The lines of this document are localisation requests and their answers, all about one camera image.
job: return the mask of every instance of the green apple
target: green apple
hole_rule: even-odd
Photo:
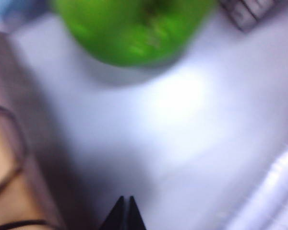
[[[215,0],[54,0],[76,40],[118,66],[162,61],[178,52]]]

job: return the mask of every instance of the blurry object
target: blurry object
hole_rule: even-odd
[[[0,230],[24,225],[35,225],[35,230],[44,230],[45,227],[36,225],[52,225],[44,220],[50,213],[45,214],[44,205],[28,184],[25,172],[28,164],[32,165],[32,158],[26,154],[14,118],[13,113],[0,106]]]
[[[283,0],[219,0],[240,29],[256,25],[273,7]]]
[[[64,157],[68,151],[38,92],[38,87],[13,54],[6,34],[0,32],[0,105],[14,114],[24,134],[28,151],[25,152],[30,154],[30,157],[26,156],[24,171],[30,185],[47,220],[57,223],[62,222],[60,214],[73,216],[64,219],[71,229],[88,229],[92,220],[85,215],[81,198],[75,200],[78,197],[78,186],[74,184],[77,177]],[[47,157],[51,161],[41,165]],[[45,176],[52,179],[45,182]]]
[[[281,154],[267,171],[266,177],[246,198],[241,210],[225,230],[273,229],[288,230],[288,150]],[[287,218],[279,218],[277,213]]]
[[[55,0],[76,40],[118,66],[169,59],[189,41],[215,0]]]
[[[146,230],[134,197],[125,202],[121,196],[99,230]]]
[[[16,30],[46,11],[47,0],[0,0],[0,22],[8,31]]]

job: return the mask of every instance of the white surface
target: white surface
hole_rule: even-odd
[[[288,228],[288,150],[271,165],[263,183],[247,197],[243,209],[236,213],[226,230]]]
[[[120,195],[135,195],[148,230],[219,229],[285,149],[288,8],[248,34],[216,12],[162,68],[102,64],[51,14],[11,39],[100,222]]]

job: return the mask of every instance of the apple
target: apple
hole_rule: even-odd
[[[118,66],[162,61],[178,52],[215,0],[54,0],[76,40]]]

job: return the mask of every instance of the black cord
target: black cord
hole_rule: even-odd
[[[3,225],[0,225],[0,230],[15,229],[15,228],[29,226],[29,225],[45,225],[55,230],[60,230],[59,227],[53,226],[43,219],[22,220],[22,221],[16,221],[16,222],[3,224]]]
[[[26,142],[24,140],[23,133],[20,129],[20,126],[17,122],[16,117],[12,112],[10,112],[8,109],[0,106],[0,113],[4,114],[7,118],[9,118],[12,121],[12,124],[14,125],[14,128],[18,134],[18,137],[20,139],[21,145],[24,149],[24,157],[16,167],[11,169],[7,175],[0,181],[0,192],[5,189],[5,187],[22,171],[23,169],[23,164],[24,160],[26,159],[26,156],[28,155],[27,147],[26,147]]]
[[[18,133],[18,137],[21,141],[22,147],[24,149],[24,152],[23,152],[24,157],[20,160],[18,166],[10,170],[8,174],[0,181],[0,192],[2,192],[6,188],[6,186],[22,171],[24,161],[28,155],[28,151],[27,151],[26,142],[24,140],[24,135],[20,129],[20,126],[14,114],[2,106],[0,106],[0,113],[5,114],[12,121],[15,127],[15,130]],[[18,227],[24,227],[24,226],[29,226],[29,225],[45,225],[55,230],[61,230],[61,228],[57,226],[53,226],[43,219],[22,220],[22,221],[16,221],[16,222],[3,224],[3,225],[0,225],[0,230],[15,229]]]

